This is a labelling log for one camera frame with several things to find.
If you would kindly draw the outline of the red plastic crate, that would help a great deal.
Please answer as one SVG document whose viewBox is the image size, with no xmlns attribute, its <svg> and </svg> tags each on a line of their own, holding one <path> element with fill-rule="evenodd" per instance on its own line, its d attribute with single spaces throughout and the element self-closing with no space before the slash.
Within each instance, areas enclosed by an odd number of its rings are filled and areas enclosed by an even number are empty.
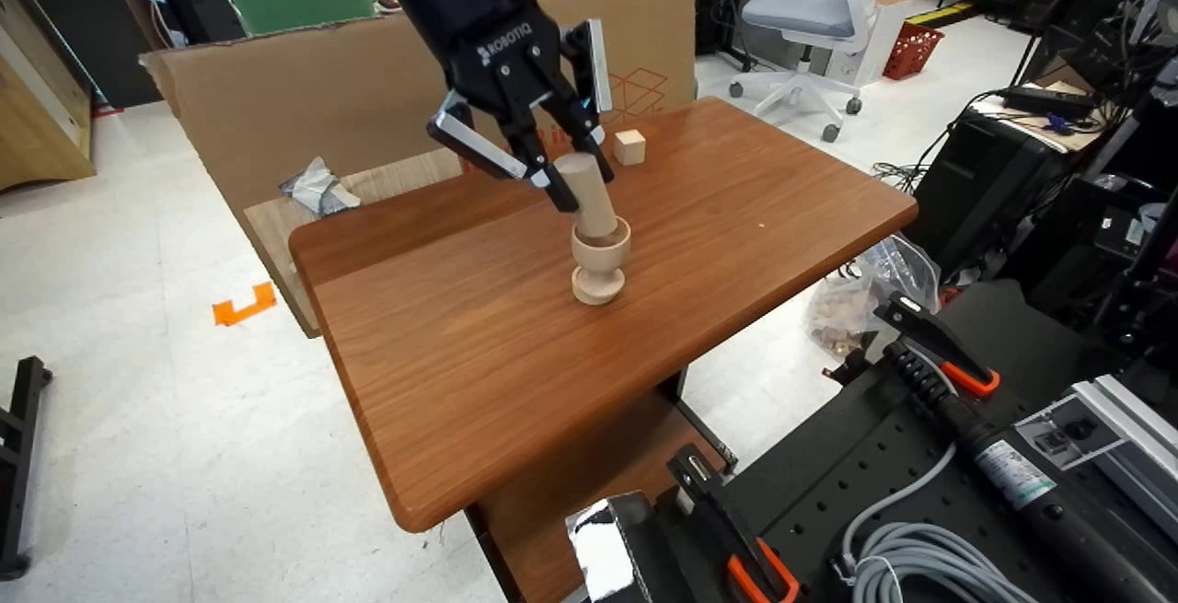
<svg viewBox="0 0 1178 603">
<path fill-rule="evenodd" d="M 929 61 L 931 54 L 944 37 L 945 34 L 938 29 L 905 21 L 896 33 L 895 46 L 884 65 L 884 77 L 902 80 L 916 75 Z"/>
</svg>

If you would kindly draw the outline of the orange tape piece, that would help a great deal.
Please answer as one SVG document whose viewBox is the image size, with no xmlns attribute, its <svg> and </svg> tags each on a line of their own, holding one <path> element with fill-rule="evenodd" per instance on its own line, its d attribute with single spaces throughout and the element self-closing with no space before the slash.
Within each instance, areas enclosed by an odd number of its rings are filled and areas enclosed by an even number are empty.
<svg viewBox="0 0 1178 603">
<path fill-rule="evenodd" d="M 254 314 L 266 312 L 277 305 L 277 297 L 273 284 L 256 284 L 252 287 L 253 298 L 249 304 L 236 305 L 234 302 L 219 302 L 212 305 L 212 318 L 216 326 L 234 326 L 237 323 L 249 320 Z"/>
</svg>

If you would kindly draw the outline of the crumpled grey paper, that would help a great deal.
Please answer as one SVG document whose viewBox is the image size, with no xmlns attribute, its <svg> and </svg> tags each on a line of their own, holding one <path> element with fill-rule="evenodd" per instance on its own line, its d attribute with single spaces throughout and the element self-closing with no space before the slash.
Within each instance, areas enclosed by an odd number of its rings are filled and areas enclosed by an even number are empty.
<svg viewBox="0 0 1178 603">
<path fill-rule="evenodd" d="M 279 191 L 318 218 L 358 208 L 363 204 L 358 196 L 342 185 L 320 155 L 307 163 L 299 174 L 279 184 Z"/>
</svg>

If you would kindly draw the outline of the black cabinet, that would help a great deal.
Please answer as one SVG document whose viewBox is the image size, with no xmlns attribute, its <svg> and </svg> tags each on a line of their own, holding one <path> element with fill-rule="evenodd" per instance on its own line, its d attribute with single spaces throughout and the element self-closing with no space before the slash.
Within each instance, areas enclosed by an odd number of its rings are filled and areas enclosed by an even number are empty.
<svg viewBox="0 0 1178 603">
<path fill-rule="evenodd" d="M 113 110 L 163 97 L 140 57 L 161 48 L 144 0 L 22 0 L 79 82 Z"/>
</svg>

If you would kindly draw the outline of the light plywood board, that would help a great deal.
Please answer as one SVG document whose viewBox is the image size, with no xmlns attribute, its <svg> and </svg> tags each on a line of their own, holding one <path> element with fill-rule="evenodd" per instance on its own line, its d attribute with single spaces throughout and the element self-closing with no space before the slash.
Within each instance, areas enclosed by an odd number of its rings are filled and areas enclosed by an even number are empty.
<svg viewBox="0 0 1178 603">
<path fill-rule="evenodd" d="M 434 150 L 377 168 L 355 172 L 352 175 L 342 175 L 340 186 L 357 196 L 362 204 L 370 204 L 442 180 L 458 178 L 464 171 L 466 170 L 463 163 L 459 163 L 458 155 L 445 150 Z M 277 199 L 245 208 L 244 216 L 256 234 L 262 261 L 269 264 L 276 293 L 282 294 L 283 302 L 286 302 L 304 334 L 310 339 L 318 338 L 320 333 L 310 297 L 289 250 L 289 237 L 292 231 L 317 221 L 318 217 L 287 196 L 279 196 Z"/>
</svg>

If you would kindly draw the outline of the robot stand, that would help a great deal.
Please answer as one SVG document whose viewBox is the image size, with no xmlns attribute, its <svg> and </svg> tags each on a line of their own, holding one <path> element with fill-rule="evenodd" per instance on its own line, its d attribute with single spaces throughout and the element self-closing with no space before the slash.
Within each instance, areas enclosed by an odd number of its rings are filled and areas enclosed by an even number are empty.
<svg viewBox="0 0 1178 603">
<path fill-rule="evenodd" d="M 978 284 L 944 309 L 942 320 L 1001 382 L 977 411 L 993 425 L 1013 423 L 1055 400 L 1068 382 L 1101 371 L 1114 357 L 1035 312 L 1014 283 Z M 884 360 L 858 365 L 858 376 L 816 415 L 728 482 L 727 501 L 795 574 L 795 603 L 847 603 L 833 562 L 851 519 L 885 493 L 929 471 L 948 440 L 905 378 Z M 1178 603 L 1178 543 L 1166 539 L 1126 493 L 1093 468 L 1061 477 L 1066 493 L 1101 511 L 1096 526 L 1116 559 L 1134 562 Z M 889 522 L 929 521 L 969 539 L 997 566 L 1044 603 L 1130 603 L 1130 595 L 1097 591 L 1063 557 L 1060 541 L 1044 541 L 1010 506 L 967 455 L 959 455 L 921 491 L 871 512 L 853 532 L 863 541 Z"/>
</svg>

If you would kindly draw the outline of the wooden cylinder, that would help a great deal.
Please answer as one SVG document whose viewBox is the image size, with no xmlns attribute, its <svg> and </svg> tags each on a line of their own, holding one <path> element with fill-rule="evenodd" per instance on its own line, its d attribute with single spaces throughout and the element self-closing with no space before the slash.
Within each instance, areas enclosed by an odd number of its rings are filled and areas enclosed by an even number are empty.
<svg viewBox="0 0 1178 603">
<path fill-rule="evenodd" d="M 618 228 L 618 218 L 607 193 L 605 178 L 597 159 L 588 153 L 560 155 L 555 168 L 578 203 L 578 208 L 573 213 L 573 226 L 577 234 L 593 239 L 613 237 Z"/>
</svg>

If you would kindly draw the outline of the black floor stand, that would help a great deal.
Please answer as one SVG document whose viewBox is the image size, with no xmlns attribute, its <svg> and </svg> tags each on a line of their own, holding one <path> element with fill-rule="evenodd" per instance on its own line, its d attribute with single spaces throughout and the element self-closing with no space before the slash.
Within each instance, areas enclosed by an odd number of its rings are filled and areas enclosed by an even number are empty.
<svg viewBox="0 0 1178 603">
<path fill-rule="evenodd" d="M 53 373 L 38 356 L 16 363 L 9 405 L 0 407 L 0 582 L 24 577 L 29 557 L 18 544 L 24 526 L 40 396 Z"/>
</svg>

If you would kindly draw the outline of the wooden cabinet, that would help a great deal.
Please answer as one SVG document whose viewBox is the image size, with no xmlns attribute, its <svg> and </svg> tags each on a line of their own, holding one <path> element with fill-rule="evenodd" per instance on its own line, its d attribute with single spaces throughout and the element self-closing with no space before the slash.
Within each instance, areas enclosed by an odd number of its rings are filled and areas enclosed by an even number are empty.
<svg viewBox="0 0 1178 603">
<path fill-rule="evenodd" d="M 0 192 L 93 178 L 92 90 L 32 0 L 0 0 Z"/>
</svg>

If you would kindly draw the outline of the clear bag of wooden pieces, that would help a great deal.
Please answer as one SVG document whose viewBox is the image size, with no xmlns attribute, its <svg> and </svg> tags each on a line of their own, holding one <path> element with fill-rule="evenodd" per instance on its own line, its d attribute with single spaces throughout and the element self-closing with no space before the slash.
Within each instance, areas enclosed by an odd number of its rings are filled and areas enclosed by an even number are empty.
<svg viewBox="0 0 1178 603">
<path fill-rule="evenodd" d="M 939 289 L 940 267 L 929 254 L 908 238 L 891 236 L 818 284 L 806 310 L 807 333 L 826 353 L 845 358 L 886 330 L 874 310 L 892 293 L 938 312 Z"/>
</svg>

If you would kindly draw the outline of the black cylindrical tool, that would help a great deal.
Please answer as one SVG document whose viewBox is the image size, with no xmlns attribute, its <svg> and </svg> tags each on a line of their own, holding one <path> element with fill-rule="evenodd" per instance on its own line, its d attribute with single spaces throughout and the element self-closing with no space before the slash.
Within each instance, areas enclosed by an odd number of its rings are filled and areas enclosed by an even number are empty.
<svg viewBox="0 0 1178 603">
<path fill-rule="evenodd" d="M 1001 495 L 1023 534 L 1081 594 L 1094 603 L 1178 603 L 1178 569 L 1134 558 L 1130 536 L 1066 484 L 1060 469 L 1014 425 L 997 428 L 960 397 L 962 390 L 977 397 L 997 390 L 993 369 L 933 362 L 901 342 L 884 347 L 884 359 Z"/>
</svg>

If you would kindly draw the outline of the large cardboard sheet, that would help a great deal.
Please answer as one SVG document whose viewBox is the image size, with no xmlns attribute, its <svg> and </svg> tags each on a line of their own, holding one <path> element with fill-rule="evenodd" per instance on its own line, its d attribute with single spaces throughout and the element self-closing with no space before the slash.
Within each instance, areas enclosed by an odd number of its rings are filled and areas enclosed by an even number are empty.
<svg viewBox="0 0 1178 603">
<path fill-rule="evenodd" d="M 540 0 L 563 27 L 603 24 L 608 132 L 695 94 L 695 0 Z M 443 150 L 426 134 L 439 65 L 403 13 L 140 58 L 249 243 L 245 208 L 317 155 L 337 175 Z"/>
</svg>

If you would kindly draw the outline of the black computer tower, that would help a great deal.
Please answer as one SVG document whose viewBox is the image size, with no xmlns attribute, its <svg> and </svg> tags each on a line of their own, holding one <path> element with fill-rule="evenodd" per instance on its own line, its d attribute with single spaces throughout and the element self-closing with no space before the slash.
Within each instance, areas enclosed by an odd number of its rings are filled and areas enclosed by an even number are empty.
<svg viewBox="0 0 1178 603">
<path fill-rule="evenodd" d="M 902 228 L 944 280 L 997 245 L 1048 183 L 1068 151 L 998 118 L 959 118 L 916 185 L 916 220 Z"/>
</svg>

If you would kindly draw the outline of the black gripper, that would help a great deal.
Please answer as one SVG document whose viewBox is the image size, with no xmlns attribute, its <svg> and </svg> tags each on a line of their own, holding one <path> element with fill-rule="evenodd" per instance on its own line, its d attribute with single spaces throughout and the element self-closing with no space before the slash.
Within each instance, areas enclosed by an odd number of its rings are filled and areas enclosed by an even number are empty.
<svg viewBox="0 0 1178 603">
<path fill-rule="evenodd" d="M 598 18 L 560 29 L 538 0 L 397 0 L 445 72 L 445 99 L 426 133 L 497 179 L 542 188 L 561 213 L 580 203 L 534 126 L 507 133 L 507 150 L 474 128 L 472 110 L 499 121 L 543 104 L 577 153 L 593 155 L 605 183 L 600 115 L 613 110 L 605 29 Z"/>
</svg>

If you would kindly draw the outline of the white office chair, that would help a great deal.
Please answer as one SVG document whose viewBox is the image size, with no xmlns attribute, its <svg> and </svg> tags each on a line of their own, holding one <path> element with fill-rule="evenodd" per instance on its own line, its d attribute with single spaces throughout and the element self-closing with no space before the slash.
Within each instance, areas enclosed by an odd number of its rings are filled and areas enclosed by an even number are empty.
<svg viewBox="0 0 1178 603">
<path fill-rule="evenodd" d="M 828 49 L 838 57 L 867 49 L 878 12 L 878 0 L 749 0 L 741 8 L 741 20 L 752 27 L 775 31 L 785 41 L 800 45 L 801 57 L 795 69 L 740 72 L 729 82 L 729 95 L 739 99 L 746 87 L 768 87 L 767 95 L 753 110 L 757 117 L 777 105 L 795 107 L 801 97 L 807 97 L 827 117 L 821 140 L 835 143 L 845 118 L 862 110 L 860 88 L 814 74 L 812 52 Z"/>
</svg>

